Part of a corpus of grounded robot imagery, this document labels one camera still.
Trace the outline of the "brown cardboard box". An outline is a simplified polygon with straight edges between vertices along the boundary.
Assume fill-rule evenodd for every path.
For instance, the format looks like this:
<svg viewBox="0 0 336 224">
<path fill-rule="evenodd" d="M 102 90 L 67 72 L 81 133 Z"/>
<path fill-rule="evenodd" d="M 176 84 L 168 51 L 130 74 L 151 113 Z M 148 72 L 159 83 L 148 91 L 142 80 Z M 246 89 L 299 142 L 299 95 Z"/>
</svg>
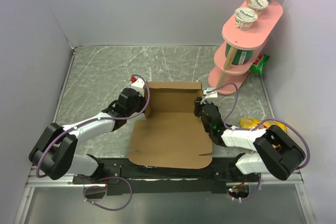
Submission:
<svg viewBox="0 0 336 224">
<path fill-rule="evenodd" d="M 208 166 L 213 143 L 194 102 L 203 94 L 200 82 L 149 82 L 145 118 L 134 123 L 130 162 L 151 167 L 201 169 Z"/>
</svg>

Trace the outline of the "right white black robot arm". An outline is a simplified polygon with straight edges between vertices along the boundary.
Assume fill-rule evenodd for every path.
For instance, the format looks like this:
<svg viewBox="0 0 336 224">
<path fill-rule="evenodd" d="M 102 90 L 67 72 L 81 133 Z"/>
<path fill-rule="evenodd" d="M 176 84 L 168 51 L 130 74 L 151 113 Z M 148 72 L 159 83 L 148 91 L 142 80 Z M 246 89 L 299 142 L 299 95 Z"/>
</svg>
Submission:
<svg viewBox="0 0 336 224">
<path fill-rule="evenodd" d="M 194 102 L 194 115 L 201 119 L 214 144 L 252 151 L 235 157 L 229 169 L 230 177 L 235 181 L 239 182 L 251 173 L 270 173 L 279 180 L 287 180 L 309 161 L 309 150 L 304 151 L 279 125 L 266 129 L 258 126 L 239 129 L 226 125 L 219 108 L 200 97 Z"/>
</svg>

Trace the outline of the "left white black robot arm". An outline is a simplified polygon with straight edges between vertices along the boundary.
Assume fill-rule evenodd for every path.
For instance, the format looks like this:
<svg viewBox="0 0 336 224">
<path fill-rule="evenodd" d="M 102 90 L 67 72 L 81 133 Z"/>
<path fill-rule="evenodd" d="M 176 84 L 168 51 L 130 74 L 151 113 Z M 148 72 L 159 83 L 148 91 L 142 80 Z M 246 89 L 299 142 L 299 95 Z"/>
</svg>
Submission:
<svg viewBox="0 0 336 224">
<path fill-rule="evenodd" d="M 84 121 L 48 125 L 29 153 L 29 161 L 37 167 L 37 177 L 48 176 L 57 180 L 66 173 L 85 175 L 92 183 L 104 176 L 104 165 L 93 155 L 77 155 L 81 143 L 123 127 L 127 121 L 144 112 L 146 106 L 143 88 L 125 88 L 117 100 L 97 115 Z"/>
</svg>

